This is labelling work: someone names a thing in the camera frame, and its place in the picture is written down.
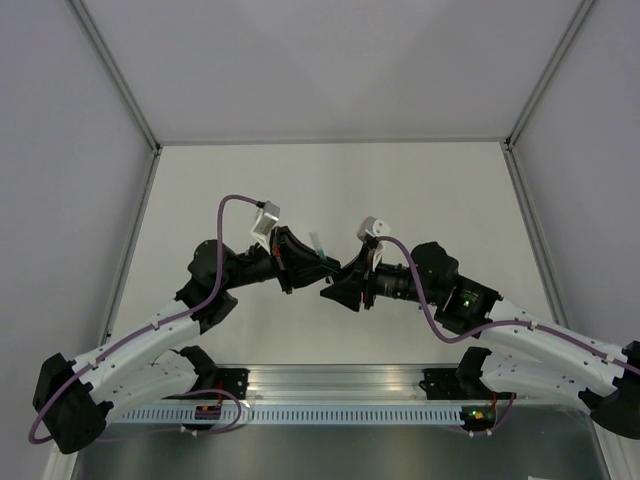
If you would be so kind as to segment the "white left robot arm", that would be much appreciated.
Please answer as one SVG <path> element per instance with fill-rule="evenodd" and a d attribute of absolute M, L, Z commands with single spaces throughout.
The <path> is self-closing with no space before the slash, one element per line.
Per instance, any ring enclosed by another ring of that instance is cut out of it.
<path fill-rule="evenodd" d="M 120 338 L 72 359 L 56 353 L 40 367 L 28 440 L 54 443 L 63 454 L 96 441 L 122 415 L 165 397 L 217 394 L 217 366 L 187 346 L 220 324 L 237 306 L 231 290 L 269 280 L 285 293 L 338 272 L 338 260 L 276 227 L 236 253 L 220 239 L 203 241 L 187 270 L 190 278 L 149 320 Z"/>

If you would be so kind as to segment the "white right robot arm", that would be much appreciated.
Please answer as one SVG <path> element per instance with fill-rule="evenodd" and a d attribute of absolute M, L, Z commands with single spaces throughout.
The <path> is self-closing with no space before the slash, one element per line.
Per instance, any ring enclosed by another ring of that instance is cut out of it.
<path fill-rule="evenodd" d="M 616 435 L 639 437 L 639 343 L 599 341 L 541 321 L 499 292 L 459 274 L 458 261 L 436 242 L 403 252 L 405 265 L 375 263 L 383 236 L 362 245 L 346 266 L 305 249 L 293 264 L 296 287 L 330 278 L 323 297 L 359 311 L 377 297 L 421 305 L 434 335 L 447 344 L 476 339 L 455 382 L 464 395 L 549 398 L 589 414 Z"/>

